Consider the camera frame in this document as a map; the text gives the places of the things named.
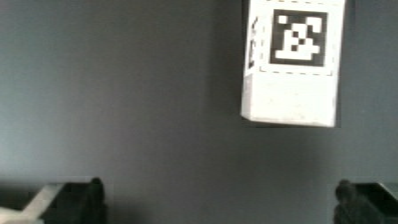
qr code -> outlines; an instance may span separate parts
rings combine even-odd
[[[327,13],[274,10],[270,64],[324,66]]]

black object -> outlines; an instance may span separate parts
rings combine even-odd
[[[66,183],[41,215],[46,224],[105,224],[107,205],[100,178],[89,183]]]
[[[398,224],[398,184],[343,180],[336,188],[340,204],[334,224]]]

white box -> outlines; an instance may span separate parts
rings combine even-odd
[[[334,127],[345,0],[251,0],[242,116]]]

gray background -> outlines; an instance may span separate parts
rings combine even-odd
[[[112,223],[331,223],[340,179],[398,178],[398,4],[352,6],[322,129],[240,118],[240,1],[2,1],[2,188],[100,176]]]

gray wall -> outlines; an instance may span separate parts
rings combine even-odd
[[[398,4],[356,9],[340,128],[256,128],[240,1],[2,1],[2,183],[100,176],[112,223],[331,223],[340,179],[398,179]]]

